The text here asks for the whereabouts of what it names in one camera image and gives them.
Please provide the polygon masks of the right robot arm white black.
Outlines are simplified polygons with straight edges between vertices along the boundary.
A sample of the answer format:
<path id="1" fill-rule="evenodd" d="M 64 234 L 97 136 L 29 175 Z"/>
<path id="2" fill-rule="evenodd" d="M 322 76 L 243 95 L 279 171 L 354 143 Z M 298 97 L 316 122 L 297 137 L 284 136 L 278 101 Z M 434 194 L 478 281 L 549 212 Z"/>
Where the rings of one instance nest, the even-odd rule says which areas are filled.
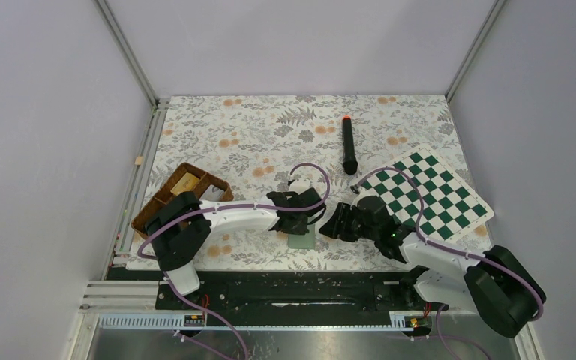
<path id="1" fill-rule="evenodd" d="M 400 288 L 409 308 L 430 302 L 469 311 L 506 338 L 542 315 L 546 295 L 510 250 L 494 245 L 472 253 L 423 239 L 377 196 L 338 204 L 319 231 L 344 242 L 371 240 L 384 257 L 409 267 Z"/>

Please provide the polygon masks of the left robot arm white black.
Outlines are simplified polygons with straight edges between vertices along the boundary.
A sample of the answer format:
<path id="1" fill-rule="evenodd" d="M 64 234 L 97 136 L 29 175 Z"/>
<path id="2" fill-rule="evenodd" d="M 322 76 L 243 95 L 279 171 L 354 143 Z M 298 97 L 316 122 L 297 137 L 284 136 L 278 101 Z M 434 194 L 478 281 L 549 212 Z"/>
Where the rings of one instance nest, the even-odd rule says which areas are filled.
<path id="1" fill-rule="evenodd" d="M 194 257 L 210 236 L 243 230 L 304 236 L 325 211 L 325 200 L 312 187 L 301 193 L 272 191 L 254 202 L 212 202 L 187 191 L 147 221 L 148 237 L 138 256 L 156 260 L 174 289 L 174 299 L 184 308 L 194 308 L 203 297 Z M 144 253 L 148 245 L 152 256 Z"/>

